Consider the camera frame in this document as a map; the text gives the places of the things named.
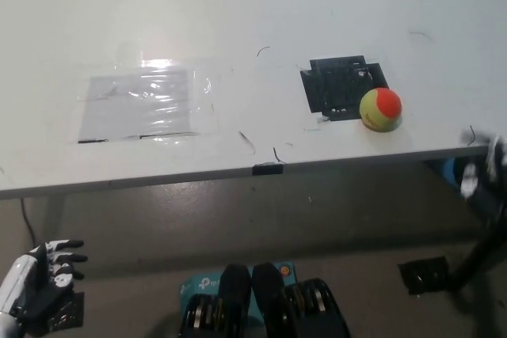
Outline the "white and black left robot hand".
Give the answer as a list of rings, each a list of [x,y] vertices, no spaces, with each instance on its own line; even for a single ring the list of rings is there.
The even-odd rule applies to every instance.
[[[46,317],[72,293],[74,282],[84,279],[75,265],[88,256],[74,252],[83,245],[74,239],[46,241],[13,262],[1,282],[2,331]]]

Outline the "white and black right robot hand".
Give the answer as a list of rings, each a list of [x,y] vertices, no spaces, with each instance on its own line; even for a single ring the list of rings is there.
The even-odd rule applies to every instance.
[[[506,209],[506,139],[500,135],[476,135],[487,152],[472,158],[463,169],[459,186],[467,201],[492,215]]]

